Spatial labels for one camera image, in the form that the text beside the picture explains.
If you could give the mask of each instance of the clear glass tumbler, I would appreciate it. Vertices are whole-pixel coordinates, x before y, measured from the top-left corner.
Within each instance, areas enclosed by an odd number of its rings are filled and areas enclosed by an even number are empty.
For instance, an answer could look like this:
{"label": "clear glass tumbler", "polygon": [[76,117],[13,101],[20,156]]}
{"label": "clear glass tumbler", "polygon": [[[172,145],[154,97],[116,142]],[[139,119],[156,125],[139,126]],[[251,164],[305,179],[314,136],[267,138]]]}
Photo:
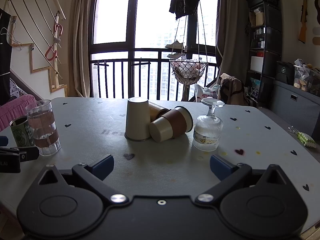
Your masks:
{"label": "clear glass tumbler", "polygon": [[199,150],[210,152],[217,149],[222,132],[222,120],[214,115],[216,107],[223,107],[224,102],[214,98],[203,98],[201,102],[209,106],[207,115],[197,118],[193,133],[193,145]]}
{"label": "clear glass tumbler", "polygon": [[41,100],[26,107],[35,145],[42,156],[58,152],[61,145],[50,100]]}

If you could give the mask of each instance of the clear plastic bin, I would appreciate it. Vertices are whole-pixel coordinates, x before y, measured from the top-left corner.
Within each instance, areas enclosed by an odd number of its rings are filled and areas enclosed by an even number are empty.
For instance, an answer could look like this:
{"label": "clear plastic bin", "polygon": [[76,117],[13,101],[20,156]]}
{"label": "clear plastic bin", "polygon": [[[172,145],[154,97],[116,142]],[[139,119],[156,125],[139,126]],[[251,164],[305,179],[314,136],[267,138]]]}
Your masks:
{"label": "clear plastic bin", "polygon": [[320,74],[311,68],[304,68],[296,65],[294,68],[294,86],[319,96]]}

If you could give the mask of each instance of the pink ruffled chair cover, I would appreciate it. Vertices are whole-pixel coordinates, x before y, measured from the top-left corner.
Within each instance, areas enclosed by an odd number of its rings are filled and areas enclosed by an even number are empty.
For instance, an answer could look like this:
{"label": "pink ruffled chair cover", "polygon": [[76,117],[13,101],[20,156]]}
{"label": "pink ruffled chair cover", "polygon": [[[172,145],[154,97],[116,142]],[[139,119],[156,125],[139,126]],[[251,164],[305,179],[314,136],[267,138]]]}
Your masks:
{"label": "pink ruffled chair cover", "polygon": [[9,126],[9,123],[26,114],[26,106],[36,102],[33,95],[24,95],[0,106],[0,132]]}

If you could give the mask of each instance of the hanging basket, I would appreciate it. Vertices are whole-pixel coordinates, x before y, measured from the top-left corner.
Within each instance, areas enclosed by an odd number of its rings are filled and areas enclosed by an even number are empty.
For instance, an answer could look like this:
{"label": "hanging basket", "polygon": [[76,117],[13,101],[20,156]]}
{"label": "hanging basket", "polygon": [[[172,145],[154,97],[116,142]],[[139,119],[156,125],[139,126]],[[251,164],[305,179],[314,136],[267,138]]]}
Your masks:
{"label": "hanging basket", "polygon": [[207,62],[169,60],[177,81],[183,85],[196,84],[204,74]]}

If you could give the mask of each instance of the table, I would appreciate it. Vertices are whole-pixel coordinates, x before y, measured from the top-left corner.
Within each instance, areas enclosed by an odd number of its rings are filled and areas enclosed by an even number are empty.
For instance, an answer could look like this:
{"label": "table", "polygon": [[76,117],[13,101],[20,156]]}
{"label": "table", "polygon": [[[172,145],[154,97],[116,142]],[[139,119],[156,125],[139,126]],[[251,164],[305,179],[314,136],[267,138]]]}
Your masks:
{"label": "table", "polygon": [[[208,111],[201,103],[153,102],[169,109],[184,106],[194,121]],[[29,185],[46,164],[70,169],[76,163],[91,163],[106,154],[113,155],[115,167],[104,183],[120,193],[129,197],[195,198],[220,182],[209,167],[210,156],[215,153],[231,163],[247,163],[254,169],[279,164],[307,204],[309,215],[303,230],[320,220],[320,163],[258,109],[232,105],[216,109],[224,123],[223,132],[218,149],[207,153],[192,147],[192,131],[159,144],[152,139],[144,142],[125,139],[126,105],[125,99],[55,98],[52,107],[62,148],[54,156],[40,156],[36,161],[22,163],[19,174],[0,174],[0,204],[15,215]],[[8,147],[15,146],[9,127],[0,135],[9,138]]]}

